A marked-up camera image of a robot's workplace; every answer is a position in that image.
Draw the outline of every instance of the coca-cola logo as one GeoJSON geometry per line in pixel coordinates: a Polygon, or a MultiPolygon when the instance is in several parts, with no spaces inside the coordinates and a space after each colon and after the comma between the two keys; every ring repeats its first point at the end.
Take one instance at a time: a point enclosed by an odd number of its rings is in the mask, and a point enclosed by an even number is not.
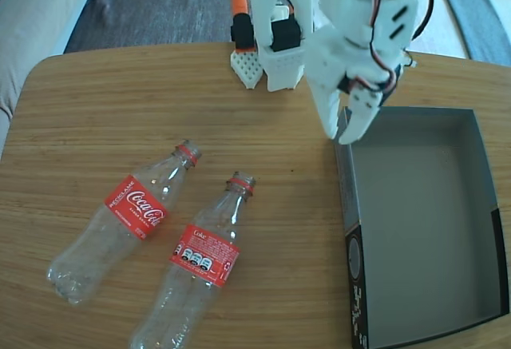
{"type": "Polygon", "coordinates": [[[156,226],[164,216],[164,211],[154,208],[146,199],[142,191],[134,191],[126,196],[126,200],[135,207],[135,210],[151,225],[156,226]]]}

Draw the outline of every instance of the empty plastic bottle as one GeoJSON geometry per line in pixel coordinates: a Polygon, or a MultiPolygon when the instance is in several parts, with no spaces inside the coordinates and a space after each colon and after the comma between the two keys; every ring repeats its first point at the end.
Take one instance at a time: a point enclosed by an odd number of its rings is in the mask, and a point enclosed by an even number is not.
{"type": "Polygon", "coordinates": [[[85,231],[50,265],[47,279],[71,304],[89,299],[105,273],[123,260],[176,204],[199,149],[185,141],[168,159],[138,169],[105,199],[85,231]]]}
{"type": "Polygon", "coordinates": [[[253,177],[235,173],[223,196],[186,227],[153,309],[133,335],[132,349],[184,348],[236,261],[240,210],[255,184],[253,177]]]}

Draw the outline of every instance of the wire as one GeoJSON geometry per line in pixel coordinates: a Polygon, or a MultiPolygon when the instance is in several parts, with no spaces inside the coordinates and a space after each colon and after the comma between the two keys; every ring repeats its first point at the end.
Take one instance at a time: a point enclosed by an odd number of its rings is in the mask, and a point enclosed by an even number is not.
{"type": "Polygon", "coordinates": [[[295,10],[295,6],[293,6],[293,3],[291,3],[291,0],[285,0],[287,2],[287,4],[293,9],[295,10]]]}
{"type": "Polygon", "coordinates": [[[417,29],[415,30],[414,36],[412,37],[412,40],[415,40],[416,38],[421,36],[422,32],[424,32],[424,29],[426,28],[426,26],[430,22],[431,15],[433,14],[433,7],[434,7],[434,0],[429,0],[428,1],[428,9],[426,11],[426,15],[422,19],[422,22],[421,22],[420,26],[417,27],[417,29]]]}
{"type": "Polygon", "coordinates": [[[412,54],[410,53],[409,50],[403,50],[403,52],[408,55],[408,58],[410,59],[410,62],[408,64],[405,64],[405,67],[411,67],[412,65],[414,65],[415,63],[415,60],[414,60],[414,57],[412,56],[412,54]]]}
{"type": "Polygon", "coordinates": [[[374,49],[374,27],[376,24],[376,18],[378,17],[378,13],[380,11],[382,0],[373,0],[373,14],[371,15],[370,19],[370,26],[372,27],[371,37],[370,37],[370,54],[374,61],[376,61],[376,64],[380,66],[381,69],[385,70],[389,73],[389,80],[387,81],[386,87],[383,89],[384,93],[390,92],[392,89],[395,88],[395,86],[398,84],[398,78],[396,76],[396,73],[393,69],[388,67],[383,60],[380,58],[376,50],[374,49]]]}

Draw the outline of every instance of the black cable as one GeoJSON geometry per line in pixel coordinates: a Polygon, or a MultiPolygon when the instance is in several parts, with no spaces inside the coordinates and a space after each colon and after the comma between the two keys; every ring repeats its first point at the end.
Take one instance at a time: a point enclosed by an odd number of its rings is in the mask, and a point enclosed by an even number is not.
{"type": "Polygon", "coordinates": [[[422,19],[421,25],[415,30],[412,40],[415,40],[416,38],[421,36],[422,32],[424,32],[424,29],[430,22],[431,14],[433,13],[433,7],[434,7],[434,0],[429,0],[428,1],[428,10],[426,11],[426,15],[422,19]]]}
{"type": "Polygon", "coordinates": [[[293,3],[291,3],[291,0],[285,0],[287,2],[287,4],[293,9],[295,10],[295,6],[293,6],[293,3]]]}
{"type": "Polygon", "coordinates": [[[405,54],[408,55],[408,58],[410,59],[410,62],[408,64],[405,64],[404,66],[405,67],[411,67],[412,65],[414,65],[414,57],[412,56],[412,54],[410,53],[409,50],[403,50],[405,52],[405,54]]]}

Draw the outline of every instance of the open box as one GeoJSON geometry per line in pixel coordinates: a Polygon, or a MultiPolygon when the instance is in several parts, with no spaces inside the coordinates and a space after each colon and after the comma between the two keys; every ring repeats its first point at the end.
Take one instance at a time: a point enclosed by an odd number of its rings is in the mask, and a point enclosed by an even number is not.
{"type": "Polygon", "coordinates": [[[362,140],[335,149],[354,349],[427,341],[509,313],[501,218],[473,110],[383,107],[362,140]]]}

